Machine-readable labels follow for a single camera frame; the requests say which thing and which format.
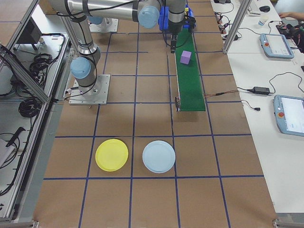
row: brown floor tile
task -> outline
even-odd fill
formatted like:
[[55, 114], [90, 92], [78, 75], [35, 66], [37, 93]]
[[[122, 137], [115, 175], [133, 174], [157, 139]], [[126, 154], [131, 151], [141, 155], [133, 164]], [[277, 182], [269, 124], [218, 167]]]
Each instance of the brown floor tile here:
[[101, 107], [96, 135], [132, 136], [134, 104], [107, 104]]
[[176, 137], [174, 141], [178, 176], [218, 176], [211, 137]]
[[167, 48], [162, 34], [139, 34], [139, 51], [166, 53]]
[[159, 25], [156, 25], [154, 28], [145, 28], [143, 26], [139, 26], [139, 32], [141, 32], [141, 33], [162, 33], [162, 31], [160, 31]]
[[0, 43], [2, 45], [7, 46], [19, 25], [19, 22], [0, 23]]
[[250, 133], [241, 103], [212, 103], [208, 107], [214, 134]]
[[196, 17], [195, 32], [218, 32], [219, 26], [215, 16], [210, 17]]
[[228, 227], [218, 178], [179, 179], [178, 191], [181, 227]]
[[134, 102], [135, 77], [134, 76], [112, 76], [108, 102]]
[[231, 227], [273, 227], [276, 214], [264, 178], [225, 178], [223, 185]]
[[162, 140], [172, 145], [172, 138], [139, 138], [134, 141], [133, 176], [134, 177], [174, 177], [174, 167], [165, 173], [153, 173], [143, 163], [143, 150], [149, 143]]
[[122, 33], [138, 32], [138, 23], [128, 20], [119, 20], [117, 32], [122, 32]]
[[199, 53], [199, 60], [202, 74], [232, 74], [228, 57], [221, 52]]
[[111, 75], [135, 75], [136, 53], [109, 53], [105, 73]]
[[198, 16], [214, 16], [214, 10], [210, 2], [191, 2], [189, 7], [194, 10], [195, 19]]
[[89, 180], [81, 227], [128, 227], [129, 198], [130, 180]]
[[171, 101], [174, 102], [174, 98], [179, 96], [179, 87], [177, 85], [177, 77], [170, 76], [170, 89], [171, 89]]
[[219, 33], [194, 33], [197, 51], [221, 51], [222, 36]]
[[135, 136], [172, 135], [169, 104], [137, 104]]
[[251, 136], [215, 137], [221, 175], [263, 174]]
[[133, 180], [132, 228], [177, 228], [174, 180]]
[[18, 4], [12, 4], [10, 0], [0, 1], [0, 21], [21, 21], [28, 11], [32, 0], [23, 0]]
[[176, 112], [173, 110], [175, 135], [211, 134], [207, 112]]
[[137, 51], [137, 34], [112, 34], [109, 51]]
[[167, 76], [137, 77], [136, 102], [169, 102]]
[[93, 135], [97, 109], [97, 105], [69, 105], [66, 102], [56, 135]]
[[102, 144], [104, 141], [111, 139], [111, 138], [95, 138], [94, 147], [93, 147], [93, 156], [91, 160], [91, 167], [90, 167], [90, 177], [130, 177], [131, 176], [131, 159], [132, 159], [132, 137], [121, 137], [116, 138], [123, 141], [129, 152], [129, 157], [126, 164], [117, 171], [114, 172], [106, 172], [98, 167], [95, 160], [95, 154], [97, 148]]
[[110, 33], [92, 33], [94, 43], [96, 43], [101, 52], [106, 52], [109, 45]]
[[45, 177], [86, 177], [92, 138], [56, 138]]
[[139, 53], [138, 54], [139, 75], [168, 75], [168, 64], [166, 53]]
[[33, 220], [42, 228], [77, 228], [85, 180], [45, 180]]
[[[203, 77], [205, 93], [216, 94], [231, 90], [237, 90], [237, 85], [232, 75], [205, 76]], [[208, 101], [240, 101], [239, 92], [208, 97]]]

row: plate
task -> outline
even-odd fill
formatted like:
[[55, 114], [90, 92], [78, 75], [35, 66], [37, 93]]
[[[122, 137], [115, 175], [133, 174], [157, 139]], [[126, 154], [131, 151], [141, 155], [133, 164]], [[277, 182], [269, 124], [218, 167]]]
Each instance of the plate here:
[[175, 163], [175, 152], [170, 144], [164, 141], [153, 141], [146, 145], [142, 161], [148, 170], [155, 173], [169, 171]]
[[122, 141], [109, 139], [97, 148], [95, 160], [100, 169], [112, 172], [124, 166], [128, 155], [128, 148]]

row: paper cup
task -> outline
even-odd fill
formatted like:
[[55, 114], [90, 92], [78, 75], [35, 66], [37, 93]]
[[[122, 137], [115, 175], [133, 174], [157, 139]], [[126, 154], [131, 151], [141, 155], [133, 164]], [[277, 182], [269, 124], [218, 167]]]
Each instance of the paper cup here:
[[259, 26], [263, 26], [263, 25], [265, 25], [265, 23], [266, 23], [266, 21], [268, 21], [268, 16], [267, 15], [262, 15], [261, 17], [260, 17], [260, 20], [259, 20], [259, 22], [258, 22], [258, 25]]

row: power adapter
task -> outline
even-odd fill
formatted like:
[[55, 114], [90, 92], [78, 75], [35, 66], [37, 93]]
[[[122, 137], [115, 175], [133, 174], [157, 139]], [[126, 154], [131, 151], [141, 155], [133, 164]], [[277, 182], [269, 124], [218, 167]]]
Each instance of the power adapter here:
[[270, 94], [269, 88], [266, 88], [266, 87], [255, 86], [252, 89], [248, 89], [247, 91], [252, 92], [254, 94], [262, 94], [262, 95], [269, 95]]

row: light blue plate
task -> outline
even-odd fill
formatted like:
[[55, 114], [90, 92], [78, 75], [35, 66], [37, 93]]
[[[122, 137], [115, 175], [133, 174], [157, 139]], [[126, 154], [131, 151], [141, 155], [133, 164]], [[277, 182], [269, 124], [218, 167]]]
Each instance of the light blue plate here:
[[142, 155], [144, 165], [155, 173], [167, 172], [175, 163], [174, 149], [167, 142], [160, 140], [146, 145]]

